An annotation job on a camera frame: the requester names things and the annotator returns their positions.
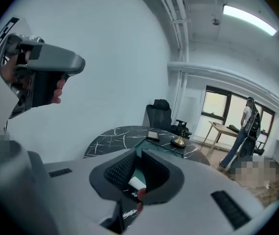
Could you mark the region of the person's left hand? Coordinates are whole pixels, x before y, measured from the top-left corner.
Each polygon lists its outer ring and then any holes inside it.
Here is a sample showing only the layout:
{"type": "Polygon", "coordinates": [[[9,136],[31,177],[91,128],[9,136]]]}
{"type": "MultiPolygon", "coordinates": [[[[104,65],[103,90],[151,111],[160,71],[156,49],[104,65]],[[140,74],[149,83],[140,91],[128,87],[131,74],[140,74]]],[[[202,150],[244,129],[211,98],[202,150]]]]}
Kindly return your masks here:
{"type": "Polygon", "coordinates": [[[64,79],[61,79],[57,82],[56,89],[54,90],[54,94],[53,94],[51,103],[59,104],[61,102],[60,96],[62,95],[62,89],[63,89],[65,83],[66,83],[66,81],[64,79]]]}

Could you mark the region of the small black framed pad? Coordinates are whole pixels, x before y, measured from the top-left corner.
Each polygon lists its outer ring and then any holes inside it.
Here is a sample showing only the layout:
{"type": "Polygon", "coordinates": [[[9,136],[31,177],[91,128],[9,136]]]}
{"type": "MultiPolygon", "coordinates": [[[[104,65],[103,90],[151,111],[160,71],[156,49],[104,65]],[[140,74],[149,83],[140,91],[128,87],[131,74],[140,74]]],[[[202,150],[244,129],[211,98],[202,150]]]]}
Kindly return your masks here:
{"type": "Polygon", "coordinates": [[[146,139],[147,140],[152,140],[152,141],[159,141],[160,140],[158,133],[154,132],[154,131],[150,131],[150,130],[148,131],[146,139]]]}

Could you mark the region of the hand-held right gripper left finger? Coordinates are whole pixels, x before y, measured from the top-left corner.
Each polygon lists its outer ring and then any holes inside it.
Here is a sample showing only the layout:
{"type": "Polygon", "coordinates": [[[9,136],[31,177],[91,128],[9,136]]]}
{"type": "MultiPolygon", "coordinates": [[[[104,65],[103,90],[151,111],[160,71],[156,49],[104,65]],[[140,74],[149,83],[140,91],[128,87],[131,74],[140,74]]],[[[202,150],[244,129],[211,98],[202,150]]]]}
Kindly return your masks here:
{"type": "Polygon", "coordinates": [[[127,196],[136,158],[134,149],[125,149],[45,164],[36,154],[36,186],[47,215],[40,234],[133,235],[123,215],[136,208],[127,196]]]}

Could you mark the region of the long ceiling light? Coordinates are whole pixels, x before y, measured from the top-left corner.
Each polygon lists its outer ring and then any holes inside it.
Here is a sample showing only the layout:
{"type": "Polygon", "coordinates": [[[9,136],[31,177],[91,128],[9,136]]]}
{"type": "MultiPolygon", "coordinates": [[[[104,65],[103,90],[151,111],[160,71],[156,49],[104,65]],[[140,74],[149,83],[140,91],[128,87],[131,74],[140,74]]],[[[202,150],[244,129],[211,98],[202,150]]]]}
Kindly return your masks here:
{"type": "Polygon", "coordinates": [[[266,33],[268,33],[271,36],[274,36],[277,33],[277,30],[275,28],[273,28],[270,24],[268,24],[267,22],[263,21],[262,19],[256,17],[255,15],[250,14],[241,9],[238,9],[238,8],[225,4],[223,6],[223,14],[243,20],[247,23],[250,23],[250,24],[254,25],[255,27],[265,31],[266,33]]]}

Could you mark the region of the white ceiling pipes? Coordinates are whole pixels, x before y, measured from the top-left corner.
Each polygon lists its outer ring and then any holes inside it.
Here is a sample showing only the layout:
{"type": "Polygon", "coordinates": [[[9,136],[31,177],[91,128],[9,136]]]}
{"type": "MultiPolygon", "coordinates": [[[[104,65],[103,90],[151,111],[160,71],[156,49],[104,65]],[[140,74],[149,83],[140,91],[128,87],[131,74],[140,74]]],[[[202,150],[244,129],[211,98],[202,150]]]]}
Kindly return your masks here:
{"type": "Polygon", "coordinates": [[[187,0],[175,0],[179,11],[174,8],[172,0],[161,0],[174,30],[177,41],[179,60],[189,62],[189,39],[192,36],[191,19],[187,0]]]}

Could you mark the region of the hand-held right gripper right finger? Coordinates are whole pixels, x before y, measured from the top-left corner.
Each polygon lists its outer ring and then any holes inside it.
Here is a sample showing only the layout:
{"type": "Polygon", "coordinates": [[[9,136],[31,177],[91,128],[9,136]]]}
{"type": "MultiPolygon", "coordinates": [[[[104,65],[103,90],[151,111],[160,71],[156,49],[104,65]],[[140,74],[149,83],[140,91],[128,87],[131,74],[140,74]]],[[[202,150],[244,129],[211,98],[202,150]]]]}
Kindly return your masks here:
{"type": "Polygon", "coordinates": [[[230,235],[264,209],[208,165],[147,149],[141,162],[146,194],[127,235],[230,235]]]}

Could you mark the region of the person's right hand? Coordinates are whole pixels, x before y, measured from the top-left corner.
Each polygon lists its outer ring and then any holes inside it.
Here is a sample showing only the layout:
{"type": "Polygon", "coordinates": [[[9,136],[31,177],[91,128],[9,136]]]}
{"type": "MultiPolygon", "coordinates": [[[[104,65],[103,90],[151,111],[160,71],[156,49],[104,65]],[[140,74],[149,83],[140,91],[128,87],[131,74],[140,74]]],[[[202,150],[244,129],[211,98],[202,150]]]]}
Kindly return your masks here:
{"type": "Polygon", "coordinates": [[[143,197],[146,194],[146,188],[141,188],[138,192],[137,192],[137,198],[139,200],[139,203],[137,204],[137,211],[141,212],[143,209],[143,197]]]}

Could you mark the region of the dark framed window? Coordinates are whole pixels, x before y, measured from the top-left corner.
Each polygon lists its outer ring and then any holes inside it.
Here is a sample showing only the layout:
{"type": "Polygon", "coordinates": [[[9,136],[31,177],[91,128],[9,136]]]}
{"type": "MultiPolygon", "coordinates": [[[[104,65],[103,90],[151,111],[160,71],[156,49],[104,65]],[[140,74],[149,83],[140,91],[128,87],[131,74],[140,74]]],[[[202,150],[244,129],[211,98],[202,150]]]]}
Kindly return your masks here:
{"type": "MultiPolygon", "coordinates": [[[[246,101],[247,98],[239,94],[207,86],[201,114],[239,129],[246,101]]],[[[260,114],[261,133],[268,136],[272,130],[275,112],[259,103],[256,103],[256,108],[260,114]]]]}

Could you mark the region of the black mesh office chair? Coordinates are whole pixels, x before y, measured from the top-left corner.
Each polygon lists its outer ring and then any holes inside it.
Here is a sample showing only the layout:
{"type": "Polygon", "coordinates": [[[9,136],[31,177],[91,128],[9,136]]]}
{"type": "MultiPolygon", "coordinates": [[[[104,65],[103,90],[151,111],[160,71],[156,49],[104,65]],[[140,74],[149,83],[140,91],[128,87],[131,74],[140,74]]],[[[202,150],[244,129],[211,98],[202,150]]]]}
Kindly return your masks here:
{"type": "Polygon", "coordinates": [[[146,112],[150,127],[165,130],[177,136],[180,136],[182,130],[185,130],[184,138],[190,139],[192,133],[186,126],[187,122],[176,119],[178,124],[172,124],[172,111],[166,99],[155,99],[153,104],[146,105],[146,112]]]}

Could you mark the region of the white round object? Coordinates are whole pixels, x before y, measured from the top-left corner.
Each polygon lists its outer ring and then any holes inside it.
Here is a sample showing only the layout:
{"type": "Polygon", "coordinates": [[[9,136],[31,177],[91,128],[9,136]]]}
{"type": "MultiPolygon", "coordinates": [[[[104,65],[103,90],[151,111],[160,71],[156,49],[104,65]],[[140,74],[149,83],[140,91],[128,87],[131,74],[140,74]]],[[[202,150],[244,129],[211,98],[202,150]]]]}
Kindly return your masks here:
{"type": "Polygon", "coordinates": [[[132,177],[129,181],[129,185],[135,188],[136,190],[141,190],[146,188],[146,184],[144,184],[140,179],[137,177],[132,177]]]}

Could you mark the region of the white shade brass table lamp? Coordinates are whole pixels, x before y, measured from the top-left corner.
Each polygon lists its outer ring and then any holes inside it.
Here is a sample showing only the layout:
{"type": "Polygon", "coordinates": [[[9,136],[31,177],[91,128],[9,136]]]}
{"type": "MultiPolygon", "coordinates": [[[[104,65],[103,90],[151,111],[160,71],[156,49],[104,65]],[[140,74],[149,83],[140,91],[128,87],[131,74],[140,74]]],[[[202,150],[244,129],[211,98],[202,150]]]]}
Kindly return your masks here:
{"type": "Polygon", "coordinates": [[[196,114],[199,108],[198,99],[191,96],[186,96],[183,99],[182,105],[178,110],[176,121],[178,138],[173,138],[171,143],[176,147],[186,147],[186,141],[195,132],[196,114]]]}

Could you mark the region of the dark green tray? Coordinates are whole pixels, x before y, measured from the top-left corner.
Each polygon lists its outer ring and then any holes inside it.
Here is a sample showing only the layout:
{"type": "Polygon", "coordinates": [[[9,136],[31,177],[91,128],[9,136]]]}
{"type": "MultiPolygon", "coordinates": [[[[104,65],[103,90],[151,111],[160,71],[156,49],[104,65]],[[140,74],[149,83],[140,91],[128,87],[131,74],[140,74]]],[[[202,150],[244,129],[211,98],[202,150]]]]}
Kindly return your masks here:
{"type": "MultiPolygon", "coordinates": [[[[131,178],[137,177],[146,184],[143,204],[159,205],[177,200],[185,184],[183,159],[148,140],[141,141],[134,150],[135,170],[131,173],[131,178]]],[[[138,191],[130,186],[129,182],[122,190],[125,194],[138,191]]]]}

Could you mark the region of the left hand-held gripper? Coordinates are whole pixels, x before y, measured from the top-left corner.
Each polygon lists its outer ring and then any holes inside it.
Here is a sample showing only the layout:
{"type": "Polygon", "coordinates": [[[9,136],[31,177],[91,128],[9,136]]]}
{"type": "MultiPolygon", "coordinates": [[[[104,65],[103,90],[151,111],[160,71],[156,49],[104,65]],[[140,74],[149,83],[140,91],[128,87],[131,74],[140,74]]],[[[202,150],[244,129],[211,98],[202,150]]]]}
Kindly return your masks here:
{"type": "Polygon", "coordinates": [[[20,18],[12,17],[0,31],[0,73],[10,60],[14,61],[7,83],[18,102],[10,119],[51,104],[57,82],[81,73],[86,64],[84,58],[71,50],[18,32],[15,27],[21,22],[20,18]]]}

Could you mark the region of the round black marble table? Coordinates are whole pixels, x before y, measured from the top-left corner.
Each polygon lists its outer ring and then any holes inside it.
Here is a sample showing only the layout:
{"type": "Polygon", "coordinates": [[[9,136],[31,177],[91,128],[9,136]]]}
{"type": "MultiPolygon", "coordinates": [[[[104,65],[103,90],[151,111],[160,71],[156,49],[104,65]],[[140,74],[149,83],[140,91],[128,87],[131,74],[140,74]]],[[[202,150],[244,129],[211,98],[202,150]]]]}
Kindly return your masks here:
{"type": "MultiPolygon", "coordinates": [[[[147,140],[148,131],[157,132],[159,141],[148,140],[154,144],[165,148],[166,150],[174,152],[183,159],[210,165],[205,155],[191,142],[186,140],[187,146],[185,148],[176,148],[171,144],[171,140],[177,137],[171,132],[161,130],[158,128],[146,126],[123,126],[108,130],[95,138],[85,151],[84,158],[92,158],[100,155],[105,155],[115,151],[134,148],[143,140],[147,140]]],[[[125,194],[127,198],[123,202],[123,222],[124,226],[128,227],[139,215],[136,205],[139,202],[137,192],[125,194]]]]}

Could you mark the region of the light wooden desk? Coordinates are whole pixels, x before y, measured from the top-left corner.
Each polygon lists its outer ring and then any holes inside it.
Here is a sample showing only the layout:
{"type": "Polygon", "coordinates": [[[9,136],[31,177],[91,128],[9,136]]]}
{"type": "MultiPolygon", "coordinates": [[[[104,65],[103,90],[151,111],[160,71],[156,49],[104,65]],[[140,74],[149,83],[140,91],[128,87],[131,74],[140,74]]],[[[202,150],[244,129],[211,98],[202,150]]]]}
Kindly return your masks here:
{"type": "Polygon", "coordinates": [[[209,129],[209,131],[208,131],[208,133],[207,133],[207,135],[206,135],[206,137],[205,137],[205,139],[204,139],[203,144],[205,144],[205,141],[207,140],[207,138],[208,138],[208,136],[209,136],[209,134],[210,134],[212,128],[214,128],[214,129],[218,132],[218,134],[217,134],[217,136],[216,136],[216,138],[215,138],[213,144],[211,145],[210,150],[208,151],[206,157],[207,157],[209,154],[212,153],[212,151],[213,151],[213,149],[215,148],[215,145],[217,144],[217,142],[218,142],[219,138],[221,137],[221,135],[227,135],[227,136],[231,136],[231,137],[234,137],[234,138],[236,138],[236,137],[238,136],[238,133],[237,133],[237,132],[235,132],[235,131],[229,129],[229,128],[228,128],[227,126],[225,126],[225,125],[221,125],[221,124],[216,123],[216,122],[213,122],[213,121],[209,121],[209,123],[211,124],[211,127],[210,127],[210,129],[209,129]]]}

